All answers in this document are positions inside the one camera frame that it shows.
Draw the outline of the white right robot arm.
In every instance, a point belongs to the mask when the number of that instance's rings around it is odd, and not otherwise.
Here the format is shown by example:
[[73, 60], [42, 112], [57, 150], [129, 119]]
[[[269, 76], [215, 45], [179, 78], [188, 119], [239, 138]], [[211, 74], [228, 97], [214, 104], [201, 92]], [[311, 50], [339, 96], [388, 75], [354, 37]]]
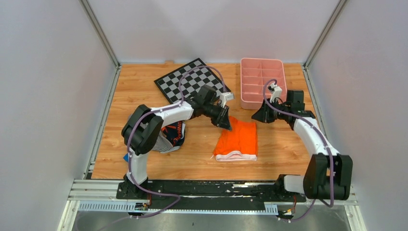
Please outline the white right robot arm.
[[300, 137], [311, 155], [304, 175], [281, 174], [275, 195], [287, 201], [294, 193], [309, 199], [347, 200], [350, 195], [353, 161], [337, 151], [319, 129], [312, 111], [305, 109], [304, 93], [289, 91], [288, 100], [281, 103], [280, 92], [272, 90], [252, 119], [262, 123], [284, 120]]

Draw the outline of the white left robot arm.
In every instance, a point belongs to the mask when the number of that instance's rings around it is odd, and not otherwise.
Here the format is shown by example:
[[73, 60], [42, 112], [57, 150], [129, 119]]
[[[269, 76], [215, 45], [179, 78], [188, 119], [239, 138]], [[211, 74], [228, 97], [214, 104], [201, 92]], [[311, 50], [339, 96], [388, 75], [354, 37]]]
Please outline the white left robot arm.
[[232, 92], [217, 94], [214, 88], [204, 85], [198, 93], [189, 97], [182, 96], [174, 104], [158, 108], [139, 105], [121, 131], [127, 146], [128, 171], [124, 181], [118, 185], [116, 197], [142, 199], [148, 194], [145, 184], [148, 180], [148, 154], [155, 146], [163, 127], [204, 115], [211, 119], [214, 126], [231, 131], [227, 101], [233, 98]]

